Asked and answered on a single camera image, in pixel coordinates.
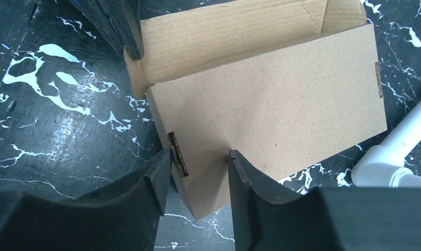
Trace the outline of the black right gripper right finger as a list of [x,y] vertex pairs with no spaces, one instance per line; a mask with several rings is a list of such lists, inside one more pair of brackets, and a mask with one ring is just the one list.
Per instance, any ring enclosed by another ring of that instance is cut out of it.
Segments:
[[229,151],[236,250],[421,250],[421,188],[301,195]]

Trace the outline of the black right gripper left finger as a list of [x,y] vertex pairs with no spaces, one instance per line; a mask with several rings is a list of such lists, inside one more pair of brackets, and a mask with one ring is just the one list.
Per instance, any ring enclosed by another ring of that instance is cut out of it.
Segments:
[[0,250],[153,250],[171,167],[162,150],[75,200],[0,191]]

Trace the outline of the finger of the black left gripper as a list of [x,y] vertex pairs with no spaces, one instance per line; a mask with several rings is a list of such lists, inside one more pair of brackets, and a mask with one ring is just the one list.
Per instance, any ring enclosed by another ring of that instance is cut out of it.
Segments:
[[82,12],[117,53],[128,52],[133,60],[144,57],[141,1],[74,0],[70,3]]

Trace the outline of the brown cardboard box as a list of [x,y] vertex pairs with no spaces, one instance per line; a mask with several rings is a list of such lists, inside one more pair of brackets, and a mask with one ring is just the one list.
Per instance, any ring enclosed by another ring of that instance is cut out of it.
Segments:
[[387,129],[361,1],[232,1],[141,28],[144,57],[124,60],[196,219],[230,203],[231,149],[280,180]]

